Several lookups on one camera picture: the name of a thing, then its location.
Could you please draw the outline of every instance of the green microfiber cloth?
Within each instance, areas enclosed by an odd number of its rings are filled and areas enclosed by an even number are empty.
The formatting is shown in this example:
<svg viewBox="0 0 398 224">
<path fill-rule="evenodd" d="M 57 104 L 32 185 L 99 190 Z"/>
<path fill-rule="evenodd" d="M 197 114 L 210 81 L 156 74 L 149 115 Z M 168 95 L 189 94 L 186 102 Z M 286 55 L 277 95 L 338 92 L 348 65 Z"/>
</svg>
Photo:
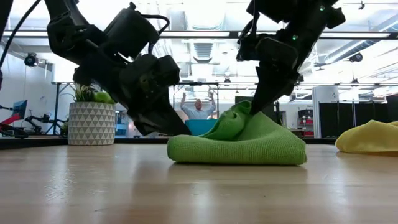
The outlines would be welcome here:
<svg viewBox="0 0 398 224">
<path fill-rule="evenodd" d="M 167 154 L 176 162 L 207 164 L 300 165 L 307 161 L 305 143 L 288 129 L 259 112 L 251 102 L 225 111 L 202 136 L 174 136 Z"/>
</svg>

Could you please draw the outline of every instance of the ceiling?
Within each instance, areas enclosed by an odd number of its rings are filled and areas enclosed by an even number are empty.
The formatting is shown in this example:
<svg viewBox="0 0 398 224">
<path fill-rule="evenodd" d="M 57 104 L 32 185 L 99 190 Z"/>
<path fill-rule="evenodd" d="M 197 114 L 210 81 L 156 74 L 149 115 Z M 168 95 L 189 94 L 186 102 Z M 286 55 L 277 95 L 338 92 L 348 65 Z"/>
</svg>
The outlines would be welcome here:
<svg viewBox="0 0 398 224">
<path fill-rule="evenodd" d="M 34 0 L 14 0 L 9 28 L 12 29 L 30 7 Z M 100 29 L 104 29 L 121 8 L 127 7 L 130 0 L 112 0 L 98 4 L 95 0 L 80 0 L 78 5 L 81 13 Z M 168 31 L 182 30 L 226 30 L 241 31 L 251 16 L 246 13 L 248 0 L 139 0 L 134 1 L 138 9 L 146 14 L 161 14 L 170 19 Z M 333 32 L 398 32 L 398 0 L 369 0 L 363 1 L 364 9 L 359 10 L 361 1 L 340 0 L 346 16 L 346 22 Z M 49 14 L 42 2 L 25 21 L 21 30 L 44 30 L 49 22 Z M 151 23 L 159 29 L 157 21 Z M 276 24 L 265 16 L 261 16 L 258 30 L 276 31 L 285 24 Z M 19 53 L 35 51 L 42 59 L 47 59 L 58 67 L 63 80 L 70 80 L 76 65 L 49 53 L 46 38 L 18 38 L 14 41 L 18 47 L 13 48 Z M 161 39 L 154 50 L 157 56 L 170 54 L 180 65 L 182 81 L 223 82 L 229 77 L 232 82 L 257 82 L 255 66 L 257 62 L 236 62 L 238 45 L 234 39 Z M 398 83 L 398 43 L 396 40 L 367 41 L 367 40 L 319 40 L 313 52 L 302 66 L 300 73 L 305 83 L 349 83 L 358 78 L 360 83 Z M 351 63 L 347 58 L 361 52 L 363 60 Z M 209 60 L 210 64 L 200 63 Z M 322 67 L 317 63 L 332 63 Z M 221 99 L 232 98 L 236 92 L 251 95 L 254 86 L 230 85 L 223 86 Z M 312 86 L 300 86 L 296 94 L 311 93 Z M 356 88 L 360 94 L 383 95 L 382 91 L 374 90 L 378 86 Z M 192 97 L 206 98 L 208 87 L 187 89 Z M 397 91 L 390 87 L 388 94 Z M 342 87 L 342 94 L 347 88 Z"/>
</svg>

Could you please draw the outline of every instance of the white planter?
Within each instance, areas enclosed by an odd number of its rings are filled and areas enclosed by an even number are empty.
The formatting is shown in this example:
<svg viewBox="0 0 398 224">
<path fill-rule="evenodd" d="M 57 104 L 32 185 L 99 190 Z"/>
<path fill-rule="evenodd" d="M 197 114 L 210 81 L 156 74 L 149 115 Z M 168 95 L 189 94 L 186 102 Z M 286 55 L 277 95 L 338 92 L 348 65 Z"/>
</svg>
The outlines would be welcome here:
<svg viewBox="0 0 398 224">
<path fill-rule="evenodd" d="M 76 102 L 69 106 L 68 144 L 104 146 L 114 143 L 115 105 Z"/>
</svg>

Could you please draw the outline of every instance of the green leaves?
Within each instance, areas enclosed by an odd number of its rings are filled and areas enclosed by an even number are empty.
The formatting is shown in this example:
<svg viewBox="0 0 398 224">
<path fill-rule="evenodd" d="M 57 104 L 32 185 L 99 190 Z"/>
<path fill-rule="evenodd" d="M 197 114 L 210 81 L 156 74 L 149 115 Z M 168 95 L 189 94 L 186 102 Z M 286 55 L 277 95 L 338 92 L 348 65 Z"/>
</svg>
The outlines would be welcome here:
<svg viewBox="0 0 398 224">
<path fill-rule="evenodd" d="M 72 95 L 72 97 L 75 102 L 97 102 L 116 104 L 116 102 L 111 98 L 109 93 L 104 91 L 98 91 L 92 86 L 80 85 L 76 83 L 73 91 L 75 92 L 75 96 Z"/>
</svg>

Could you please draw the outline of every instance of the light blue shirt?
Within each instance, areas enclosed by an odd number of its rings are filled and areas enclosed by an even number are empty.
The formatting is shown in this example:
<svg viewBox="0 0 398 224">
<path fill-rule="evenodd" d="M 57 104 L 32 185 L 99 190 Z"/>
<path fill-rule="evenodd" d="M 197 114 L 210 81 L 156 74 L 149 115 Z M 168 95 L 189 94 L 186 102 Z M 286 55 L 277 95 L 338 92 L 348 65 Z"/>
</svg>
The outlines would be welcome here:
<svg viewBox="0 0 398 224">
<path fill-rule="evenodd" d="M 213 104 L 207 110 L 197 110 L 190 109 L 185 105 L 181 106 L 181 110 L 188 116 L 189 119 L 207 119 L 210 115 L 213 114 L 214 110 L 216 109 L 216 105 Z"/>
</svg>

